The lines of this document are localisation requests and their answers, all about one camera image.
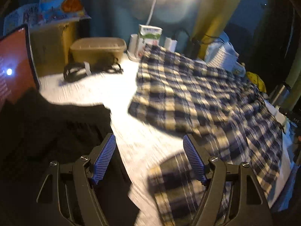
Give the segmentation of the yellow cartoon pouch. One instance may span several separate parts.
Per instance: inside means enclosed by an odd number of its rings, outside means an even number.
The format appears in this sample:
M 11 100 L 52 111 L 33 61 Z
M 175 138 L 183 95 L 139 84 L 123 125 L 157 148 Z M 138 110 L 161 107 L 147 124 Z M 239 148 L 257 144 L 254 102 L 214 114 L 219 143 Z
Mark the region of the yellow cartoon pouch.
M 246 76 L 253 84 L 258 87 L 260 92 L 266 93 L 265 83 L 257 74 L 247 71 Z

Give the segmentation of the tablet with red screen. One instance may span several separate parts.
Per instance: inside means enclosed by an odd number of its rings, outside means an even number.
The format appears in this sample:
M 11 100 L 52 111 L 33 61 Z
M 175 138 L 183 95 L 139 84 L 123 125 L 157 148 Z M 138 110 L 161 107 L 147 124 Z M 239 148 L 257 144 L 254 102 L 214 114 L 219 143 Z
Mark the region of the tablet with red screen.
M 27 24 L 1 38 L 1 106 L 15 103 L 28 89 L 38 90 L 40 83 L 31 49 Z

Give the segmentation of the white perforated basket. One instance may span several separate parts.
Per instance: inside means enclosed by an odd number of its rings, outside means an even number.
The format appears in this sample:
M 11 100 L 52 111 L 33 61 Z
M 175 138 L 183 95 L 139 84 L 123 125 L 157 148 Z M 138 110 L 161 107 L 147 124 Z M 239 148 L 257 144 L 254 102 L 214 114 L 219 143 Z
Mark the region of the white perforated basket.
M 212 42 L 206 49 L 204 61 L 213 67 L 232 71 L 239 54 L 230 42 Z

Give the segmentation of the green white milk carton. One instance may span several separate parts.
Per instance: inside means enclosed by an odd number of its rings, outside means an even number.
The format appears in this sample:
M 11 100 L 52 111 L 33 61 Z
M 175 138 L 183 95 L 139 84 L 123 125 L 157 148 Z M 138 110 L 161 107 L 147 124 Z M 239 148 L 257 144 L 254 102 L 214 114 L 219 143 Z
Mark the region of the green white milk carton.
M 144 48 L 147 44 L 159 45 L 162 31 L 163 30 L 160 27 L 140 24 L 137 34 L 135 56 L 141 58 Z

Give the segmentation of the black power adapter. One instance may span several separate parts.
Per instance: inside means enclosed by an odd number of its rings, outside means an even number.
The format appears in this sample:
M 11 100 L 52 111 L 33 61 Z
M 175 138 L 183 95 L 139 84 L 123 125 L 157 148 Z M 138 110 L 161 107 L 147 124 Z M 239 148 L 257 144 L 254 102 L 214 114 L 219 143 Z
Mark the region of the black power adapter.
M 188 55 L 187 57 L 195 60 L 198 57 L 199 50 L 201 48 L 201 41 L 192 38 L 188 45 Z

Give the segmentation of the black folded garment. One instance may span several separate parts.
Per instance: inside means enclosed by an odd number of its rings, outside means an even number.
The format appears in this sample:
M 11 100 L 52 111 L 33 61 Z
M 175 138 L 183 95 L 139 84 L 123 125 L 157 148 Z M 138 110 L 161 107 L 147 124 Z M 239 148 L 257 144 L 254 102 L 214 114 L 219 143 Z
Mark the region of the black folded garment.
M 34 202 L 50 162 L 75 162 L 111 129 L 103 105 L 55 105 L 35 89 L 1 106 L 1 225 L 44 225 Z

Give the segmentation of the snack chip bag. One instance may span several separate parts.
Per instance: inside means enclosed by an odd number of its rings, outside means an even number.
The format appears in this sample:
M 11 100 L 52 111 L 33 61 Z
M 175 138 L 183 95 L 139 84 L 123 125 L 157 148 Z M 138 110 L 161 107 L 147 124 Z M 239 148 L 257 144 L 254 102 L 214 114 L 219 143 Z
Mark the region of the snack chip bag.
M 89 18 L 82 0 L 39 0 L 38 24 Z

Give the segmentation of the tan plastic food container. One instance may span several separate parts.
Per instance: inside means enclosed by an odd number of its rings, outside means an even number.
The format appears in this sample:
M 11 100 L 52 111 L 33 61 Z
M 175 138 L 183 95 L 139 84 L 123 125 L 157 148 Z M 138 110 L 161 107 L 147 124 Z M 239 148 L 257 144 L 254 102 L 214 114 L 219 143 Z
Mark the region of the tan plastic food container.
M 112 65 L 119 62 L 127 50 L 126 42 L 116 37 L 88 37 L 75 41 L 70 52 L 76 63 Z

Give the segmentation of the white illustrated box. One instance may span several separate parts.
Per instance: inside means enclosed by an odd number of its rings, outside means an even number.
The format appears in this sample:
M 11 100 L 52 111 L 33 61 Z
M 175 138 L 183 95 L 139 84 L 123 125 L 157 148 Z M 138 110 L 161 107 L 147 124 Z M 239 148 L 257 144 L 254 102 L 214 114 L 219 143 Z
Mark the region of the white illustrated box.
M 16 27 L 27 24 L 33 27 L 38 23 L 39 4 L 26 4 L 14 10 L 4 18 L 3 35 L 7 35 Z

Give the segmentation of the yellow curtain left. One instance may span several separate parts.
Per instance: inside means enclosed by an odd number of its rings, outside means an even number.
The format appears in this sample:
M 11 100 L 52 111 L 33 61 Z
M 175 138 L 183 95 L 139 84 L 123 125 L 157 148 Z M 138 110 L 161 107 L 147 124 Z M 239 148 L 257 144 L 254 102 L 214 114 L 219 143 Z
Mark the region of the yellow curtain left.
M 204 59 L 208 44 L 220 36 L 241 0 L 201 0 L 192 37 L 204 44 L 198 57 Z

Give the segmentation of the brown cardboard box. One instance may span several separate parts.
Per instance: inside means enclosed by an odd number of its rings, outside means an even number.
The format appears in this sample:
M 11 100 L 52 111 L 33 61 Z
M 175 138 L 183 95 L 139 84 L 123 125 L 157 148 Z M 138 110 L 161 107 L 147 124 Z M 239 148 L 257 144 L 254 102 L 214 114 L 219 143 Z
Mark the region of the brown cardboard box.
M 30 29 L 34 64 L 39 77 L 62 73 L 70 46 L 80 38 L 79 23 L 55 22 Z

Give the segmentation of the white phone charger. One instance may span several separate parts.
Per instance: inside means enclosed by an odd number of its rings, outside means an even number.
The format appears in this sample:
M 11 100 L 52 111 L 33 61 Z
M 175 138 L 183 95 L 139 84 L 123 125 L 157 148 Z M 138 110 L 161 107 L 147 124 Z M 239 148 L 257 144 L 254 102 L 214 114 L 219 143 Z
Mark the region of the white phone charger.
M 166 48 L 170 52 L 175 52 L 177 44 L 178 44 L 177 40 L 166 37 L 164 42 L 164 48 Z

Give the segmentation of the plaid blue cream pants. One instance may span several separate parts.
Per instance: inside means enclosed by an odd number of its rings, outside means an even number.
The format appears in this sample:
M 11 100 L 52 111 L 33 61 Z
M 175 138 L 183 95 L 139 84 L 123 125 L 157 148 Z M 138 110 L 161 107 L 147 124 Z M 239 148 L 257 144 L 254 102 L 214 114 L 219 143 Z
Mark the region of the plaid blue cream pants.
M 171 134 L 195 134 L 211 156 L 250 162 L 268 199 L 280 175 L 282 130 L 256 85 L 160 46 L 146 45 L 129 115 Z M 205 187 L 184 152 L 148 172 L 163 225 L 189 225 Z

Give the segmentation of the steel thermos tumbler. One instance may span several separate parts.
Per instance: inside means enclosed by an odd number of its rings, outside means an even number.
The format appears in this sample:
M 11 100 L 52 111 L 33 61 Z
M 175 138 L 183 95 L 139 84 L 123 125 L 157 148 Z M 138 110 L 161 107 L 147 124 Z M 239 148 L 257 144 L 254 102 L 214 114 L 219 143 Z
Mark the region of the steel thermos tumbler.
M 280 83 L 275 87 L 275 89 L 270 94 L 269 102 L 273 106 L 280 106 L 284 102 L 284 100 L 288 97 L 290 91 L 291 91 L 291 87 L 287 83 L 285 82 Z

